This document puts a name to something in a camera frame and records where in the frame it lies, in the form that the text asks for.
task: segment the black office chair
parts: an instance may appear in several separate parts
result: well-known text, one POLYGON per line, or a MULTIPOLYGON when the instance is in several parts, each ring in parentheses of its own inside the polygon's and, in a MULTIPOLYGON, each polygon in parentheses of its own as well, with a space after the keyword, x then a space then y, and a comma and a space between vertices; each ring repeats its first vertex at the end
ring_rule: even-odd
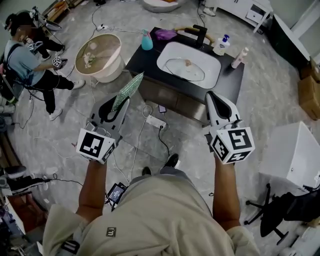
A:
POLYGON ((270 184, 266 185, 267 194, 264 205, 259 205, 251 201, 246 201, 245 204, 255 206, 261 210, 250 220, 246 220, 244 225, 249 225, 260 216, 260 234, 264 238, 274 231, 280 240, 276 243, 279 245, 289 234, 283 234, 277 226, 283 221, 302 221, 310 222, 320 216, 320 189, 312 190, 307 194, 294 196, 291 193, 283 194, 281 197, 273 196, 270 200, 270 184))

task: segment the blue spray bottle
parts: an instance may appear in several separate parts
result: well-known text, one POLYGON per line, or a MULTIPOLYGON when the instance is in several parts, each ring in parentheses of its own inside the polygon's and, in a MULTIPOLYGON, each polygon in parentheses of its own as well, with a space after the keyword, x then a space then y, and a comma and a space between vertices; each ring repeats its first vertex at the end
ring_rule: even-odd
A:
POLYGON ((145 51, 149 51, 154 47, 154 44, 152 43, 150 33, 145 29, 143 29, 142 31, 143 31, 142 42, 141 42, 142 49, 144 49, 145 51))

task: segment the gray trousers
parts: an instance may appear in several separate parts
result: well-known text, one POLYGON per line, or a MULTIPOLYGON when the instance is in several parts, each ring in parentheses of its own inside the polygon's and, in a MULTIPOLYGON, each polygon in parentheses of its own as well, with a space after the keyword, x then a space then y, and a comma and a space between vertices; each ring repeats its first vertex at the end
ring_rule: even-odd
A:
MULTIPOLYGON (((187 180, 188 182, 190 182, 193 186, 194 184, 192 183, 192 181, 189 179, 189 177, 185 174, 184 171, 182 170, 178 170, 178 169, 175 169, 173 167, 169 167, 169 166, 165 166, 163 167, 162 169, 159 170, 159 172, 157 172, 155 175, 153 176, 157 176, 157 175, 174 175, 174 176, 177 176, 177 177, 180 177, 180 178, 183 178, 185 180, 187 180)), ((132 181, 130 182, 130 185, 134 184, 134 183, 137 183, 139 181, 142 181, 144 179, 147 179, 149 178, 151 175, 149 174, 146 174, 146 175, 143 175, 143 176, 139 176, 139 177, 135 177, 134 179, 132 179, 132 181)))

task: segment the light blue shirt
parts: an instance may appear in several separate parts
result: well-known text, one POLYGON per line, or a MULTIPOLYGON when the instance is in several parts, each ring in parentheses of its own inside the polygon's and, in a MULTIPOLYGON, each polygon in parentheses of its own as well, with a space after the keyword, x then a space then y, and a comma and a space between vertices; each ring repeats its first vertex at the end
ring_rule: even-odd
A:
POLYGON ((10 39, 4 48, 4 59, 7 61, 11 47, 16 44, 20 44, 22 46, 17 47, 12 52, 8 65, 11 69, 17 72, 22 80, 31 78, 31 84, 26 84, 26 86, 34 86, 44 76, 45 71, 33 71, 40 65, 40 61, 28 50, 27 47, 20 42, 10 39))

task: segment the white drawer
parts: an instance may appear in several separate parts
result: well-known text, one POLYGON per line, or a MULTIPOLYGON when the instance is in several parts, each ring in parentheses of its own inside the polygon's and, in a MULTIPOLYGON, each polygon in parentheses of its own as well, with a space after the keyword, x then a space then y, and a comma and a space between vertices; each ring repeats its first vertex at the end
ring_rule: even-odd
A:
POLYGON ((248 13, 246 14, 246 17, 249 19, 249 20, 252 20, 256 23, 259 23, 262 19, 262 15, 260 13, 257 13, 255 12, 254 10, 249 10, 248 13))

